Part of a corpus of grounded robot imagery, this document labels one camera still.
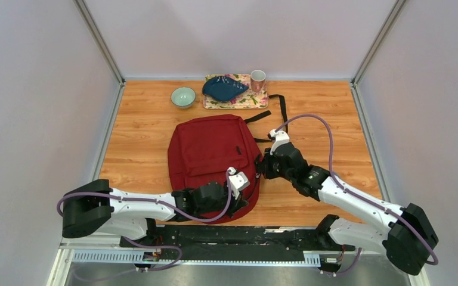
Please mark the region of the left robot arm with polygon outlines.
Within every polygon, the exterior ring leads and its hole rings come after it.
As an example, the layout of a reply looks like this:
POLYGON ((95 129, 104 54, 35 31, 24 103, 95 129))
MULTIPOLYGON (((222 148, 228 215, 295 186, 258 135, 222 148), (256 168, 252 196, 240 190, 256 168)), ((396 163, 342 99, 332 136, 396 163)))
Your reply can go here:
POLYGON ((150 226, 151 220, 219 223, 248 206, 242 195, 249 185, 244 176, 232 175, 222 184, 209 182, 165 194, 139 194, 112 188, 107 179, 97 179, 66 193, 58 202, 62 236, 113 234, 151 247, 159 237, 158 230, 150 226))

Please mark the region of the red backpack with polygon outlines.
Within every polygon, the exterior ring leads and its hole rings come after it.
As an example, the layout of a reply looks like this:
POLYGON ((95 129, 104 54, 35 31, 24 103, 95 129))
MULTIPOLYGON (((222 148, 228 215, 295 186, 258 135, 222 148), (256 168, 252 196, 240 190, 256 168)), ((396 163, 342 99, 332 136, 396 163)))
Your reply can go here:
POLYGON ((257 163, 263 158, 258 143, 261 138, 252 135, 248 125, 271 115, 264 111, 248 119, 233 114, 199 117, 178 124, 168 147, 168 171, 174 191, 198 188, 209 182, 226 182, 226 171, 234 167, 245 173, 250 181, 242 198, 249 205, 231 218, 223 218, 219 223, 227 223, 248 214, 259 198, 261 174, 257 163))

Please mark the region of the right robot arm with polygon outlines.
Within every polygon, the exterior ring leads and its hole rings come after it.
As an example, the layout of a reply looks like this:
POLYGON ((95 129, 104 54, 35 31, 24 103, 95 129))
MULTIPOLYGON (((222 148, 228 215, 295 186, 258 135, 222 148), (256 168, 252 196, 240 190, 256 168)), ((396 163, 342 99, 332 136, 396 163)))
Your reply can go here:
POLYGON ((331 204, 358 217, 353 223, 328 215, 316 233, 317 244, 330 250, 348 244, 384 254, 399 270, 418 275, 431 264, 439 238, 424 209, 402 207, 356 189, 320 166, 308 164, 292 143, 266 148, 257 164, 264 178, 283 178, 305 197, 331 204))

